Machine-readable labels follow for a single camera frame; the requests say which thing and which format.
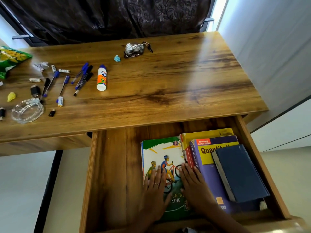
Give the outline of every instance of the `curtain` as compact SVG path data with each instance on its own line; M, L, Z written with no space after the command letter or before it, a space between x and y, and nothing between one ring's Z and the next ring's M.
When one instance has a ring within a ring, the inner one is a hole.
M199 32L211 0L2 0L49 45Z

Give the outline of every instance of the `blue crumpled paper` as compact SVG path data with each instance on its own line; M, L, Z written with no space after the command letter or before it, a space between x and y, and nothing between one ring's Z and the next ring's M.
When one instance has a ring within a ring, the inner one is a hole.
M120 62L120 61L121 61L121 59L120 59L120 57L119 57L118 55L116 55L116 56L114 57L114 60L115 60L116 62Z

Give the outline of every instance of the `white glue bottle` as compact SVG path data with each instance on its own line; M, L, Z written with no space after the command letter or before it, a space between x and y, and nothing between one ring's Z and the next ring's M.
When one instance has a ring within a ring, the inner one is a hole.
M98 69L96 88L99 91L104 91L106 90L106 87L107 87L107 70L106 67L102 64Z

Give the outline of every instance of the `green packet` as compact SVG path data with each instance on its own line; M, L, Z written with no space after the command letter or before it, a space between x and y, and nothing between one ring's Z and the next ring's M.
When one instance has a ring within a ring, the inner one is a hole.
M31 54L0 46L0 78L5 79L7 71L31 57Z

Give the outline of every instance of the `open drawer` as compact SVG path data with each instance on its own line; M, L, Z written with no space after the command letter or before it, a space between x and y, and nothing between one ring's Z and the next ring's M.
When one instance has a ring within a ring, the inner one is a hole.
M84 193L80 233L118 229L129 224L139 210L142 193L140 142L219 128L232 128L270 192L268 209L233 217L242 224L290 219L291 216L258 152L241 116L127 127L93 133ZM182 227L210 227L204 219L157 224L152 231L174 232Z

